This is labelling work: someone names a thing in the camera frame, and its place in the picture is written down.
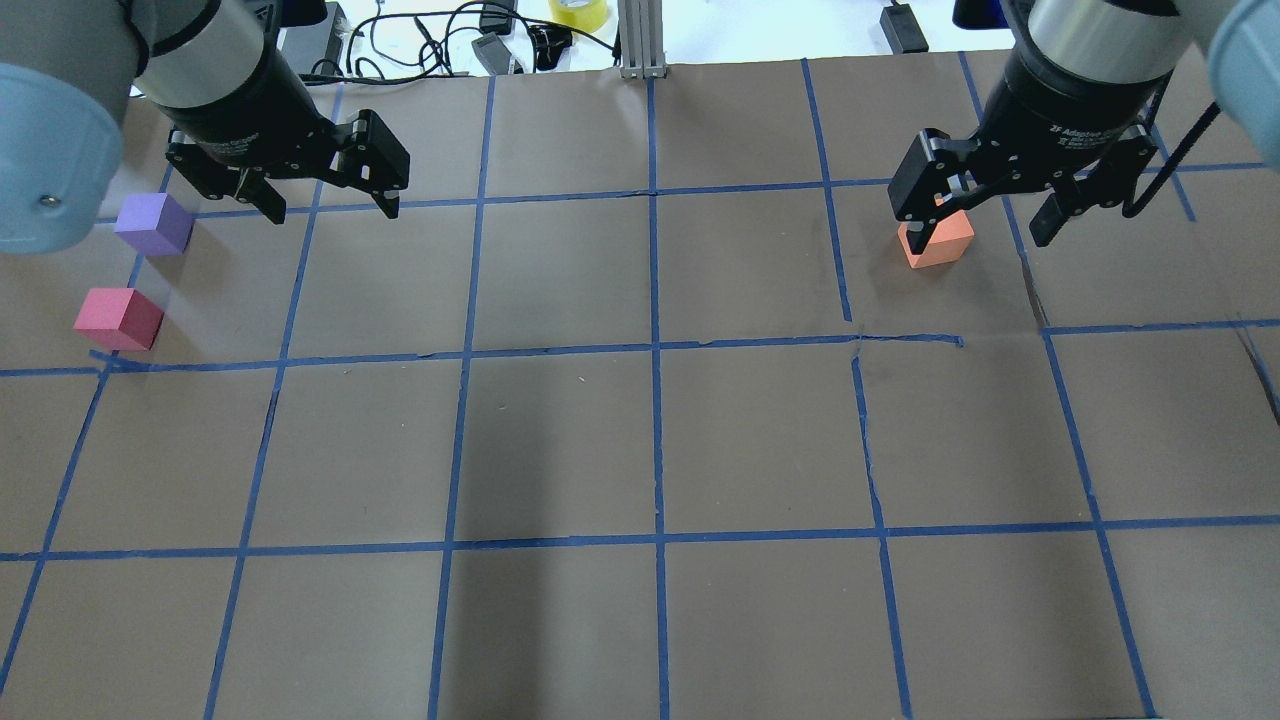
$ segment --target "power adapter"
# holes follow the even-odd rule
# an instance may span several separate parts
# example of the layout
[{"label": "power adapter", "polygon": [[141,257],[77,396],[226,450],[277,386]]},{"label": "power adapter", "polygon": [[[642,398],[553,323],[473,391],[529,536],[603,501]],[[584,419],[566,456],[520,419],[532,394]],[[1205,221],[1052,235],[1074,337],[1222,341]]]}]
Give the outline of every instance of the power adapter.
[{"label": "power adapter", "polygon": [[929,42],[924,40],[920,23],[908,4],[892,4],[881,13],[881,29],[895,55],[906,53],[928,53]]}]

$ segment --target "orange block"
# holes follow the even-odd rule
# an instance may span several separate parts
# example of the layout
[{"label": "orange block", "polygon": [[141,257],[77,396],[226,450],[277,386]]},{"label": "orange block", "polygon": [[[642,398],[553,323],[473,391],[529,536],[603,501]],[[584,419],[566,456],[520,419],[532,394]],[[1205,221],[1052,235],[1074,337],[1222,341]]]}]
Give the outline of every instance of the orange block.
[{"label": "orange block", "polygon": [[906,252],[906,261],[911,268],[928,268],[959,260],[973,242],[973,225],[969,223],[969,215],[960,210],[938,223],[929,245],[919,255],[911,255],[911,246],[906,242],[906,223],[897,227],[897,238],[902,241],[902,252]]}]

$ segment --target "purple cube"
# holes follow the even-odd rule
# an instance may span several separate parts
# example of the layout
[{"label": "purple cube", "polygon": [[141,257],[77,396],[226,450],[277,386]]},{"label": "purple cube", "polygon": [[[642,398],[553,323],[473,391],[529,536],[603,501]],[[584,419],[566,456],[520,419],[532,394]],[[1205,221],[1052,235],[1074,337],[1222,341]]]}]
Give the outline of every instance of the purple cube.
[{"label": "purple cube", "polygon": [[131,195],[115,219],[115,234],[142,255],[182,255],[193,223],[168,192]]}]

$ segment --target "block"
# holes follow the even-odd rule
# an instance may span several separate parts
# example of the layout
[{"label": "block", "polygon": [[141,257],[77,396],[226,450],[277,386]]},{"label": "block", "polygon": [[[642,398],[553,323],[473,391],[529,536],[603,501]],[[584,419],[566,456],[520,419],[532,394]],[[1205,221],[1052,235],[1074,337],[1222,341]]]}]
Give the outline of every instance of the block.
[{"label": "block", "polygon": [[131,195],[120,206],[115,234],[142,255],[182,255],[193,223],[168,192]]},{"label": "block", "polygon": [[919,255],[911,255],[911,246],[906,242],[906,223],[897,227],[897,238],[902,241],[902,252],[906,252],[906,261],[911,268],[942,265],[955,263],[969,249],[969,243],[973,242],[973,224],[969,223],[969,215],[960,210],[938,223],[929,245]]},{"label": "block", "polygon": [[76,332],[108,350],[151,350],[164,310],[131,287],[95,287],[84,297]]}]

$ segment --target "yellow tape roll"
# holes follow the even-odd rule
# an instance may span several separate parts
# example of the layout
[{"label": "yellow tape roll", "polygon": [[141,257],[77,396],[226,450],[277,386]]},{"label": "yellow tape roll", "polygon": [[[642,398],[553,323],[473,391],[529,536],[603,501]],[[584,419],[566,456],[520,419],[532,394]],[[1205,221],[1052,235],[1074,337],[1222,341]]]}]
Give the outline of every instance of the yellow tape roll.
[{"label": "yellow tape roll", "polygon": [[604,0],[547,0],[552,6],[552,19],[572,26],[582,32],[600,29],[609,19],[609,6]]}]

